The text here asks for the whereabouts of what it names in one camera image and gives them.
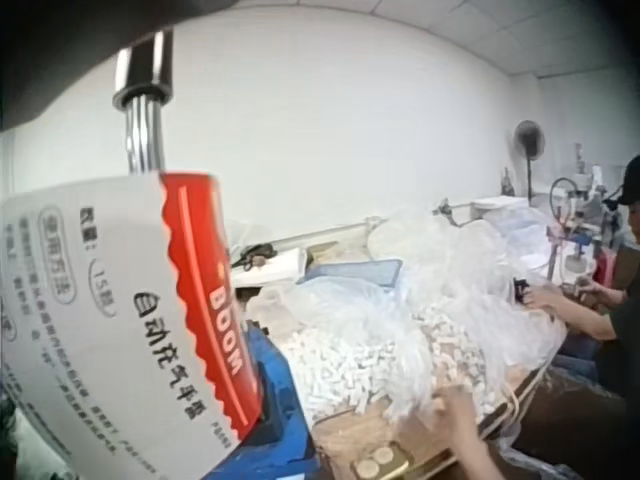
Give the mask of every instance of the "worker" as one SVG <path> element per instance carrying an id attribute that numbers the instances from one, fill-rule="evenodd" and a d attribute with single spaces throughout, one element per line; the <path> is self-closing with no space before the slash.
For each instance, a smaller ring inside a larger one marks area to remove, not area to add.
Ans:
<path id="1" fill-rule="evenodd" d="M 471 393 L 462 385 L 435 394 L 435 431 L 446 441 L 469 480 L 504 480 L 478 434 Z"/>
<path id="2" fill-rule="evenodd" d="M 627 166 L 622 184 L 621 205 L 629 207 L 629 226 L 640 244 L 640 156 Z M 542 309 L 564 320 L 568 325 L 599 341 L 617 340 L 617 352 L 596 357 L 599 382 L 615 388 L 625 399 L 625 451 L 640 451 L 640 278 L 626 291 L 616 291 L 587 282 L 582 291 L 590 292 L 602 303 L 612 307 L 608 315 L 600 315 L 557 292 L 531 288 L 525 292 L 524 303 L 532 309 Z"/>

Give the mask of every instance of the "pile of plastic film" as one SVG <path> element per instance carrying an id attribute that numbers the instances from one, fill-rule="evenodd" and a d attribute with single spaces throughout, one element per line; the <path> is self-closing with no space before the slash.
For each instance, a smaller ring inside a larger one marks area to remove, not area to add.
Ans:
<path id="1" fill-rule="evenodd" d="M 395 422 L 431 400 L 427 338 L 394 295 L 360 279 L 266 287 L 247 316 L 269 328 L 289 363 L 310 426 L 380 399 Z"/>
<path id="2" fill-rule="evenodd" d="M 429 332 L 434 362 L 459 337 L 453 350 L 458 381 L 471 383 L 481 409 L 482 395 L 486 400 L 500 390 L 508 367 L 538 368 L 564 339 L 562 322 L 516 305 L 513 279 L 539 280 L 488 222 L 457 228 L 430 210 L 405 210 L 371 232 L 368 248 L 376 260 L 403 261 L 399 296 Z M 468 355 L 474 345 L 479 360 Z"/>

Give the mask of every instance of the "person's hand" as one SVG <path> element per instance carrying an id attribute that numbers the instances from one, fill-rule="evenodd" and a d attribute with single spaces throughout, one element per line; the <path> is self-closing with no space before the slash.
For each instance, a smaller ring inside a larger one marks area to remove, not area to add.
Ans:
<path id="1" fill-rule="evenodd" d="M 434 395 L 434 429 L 461 458 L 482 444 L 471 394 L 462 385 L 440 388 Z"/>
<path id="2" fill-rule="evenodd" d="M 560 295 L 546 288 L 531 287 L 524 291 L 523 303 L 531 310 L 549 310 L 553 308 L 558 297 Z"/>
<path id="3" fill-rule="evenodd" d="M 583 295 L 585 293 L 589 293 L 591 295 L 597 295 L 602 291 L 602 285 L 597 283 L 591 277 L 580 277 L 576 280 L 577 294 L 578 296 Z"/>

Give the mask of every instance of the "standing fan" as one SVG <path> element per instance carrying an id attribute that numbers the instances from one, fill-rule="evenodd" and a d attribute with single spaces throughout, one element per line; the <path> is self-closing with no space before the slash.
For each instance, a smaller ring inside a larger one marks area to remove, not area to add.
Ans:
<path id="1" fill-rule="evenodd" d="M 544 152 L 544 134 L 536 122 L 525 120 L 516 127 L 514 135 L 516 151 L 527 159 L 527 197 L 529 204 L 533 198 L 531 186 L 531 162 L 540 158 Z"/>

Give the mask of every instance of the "red label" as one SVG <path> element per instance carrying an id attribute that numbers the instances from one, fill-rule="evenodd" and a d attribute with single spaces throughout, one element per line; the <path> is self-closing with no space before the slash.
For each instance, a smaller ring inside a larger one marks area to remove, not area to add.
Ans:
<path id="1" fill-rule="evenodd" d="M 178 269 L 178 295 L 196 354 L 223 404 L 231 427 L 244 439 L 262 409 L 262 394 L 237 318 L 222 230 L 218 184 L 197 174 L 161 175 L 167 197 L 162 211 L 171 230 L 169 258 Z"/>

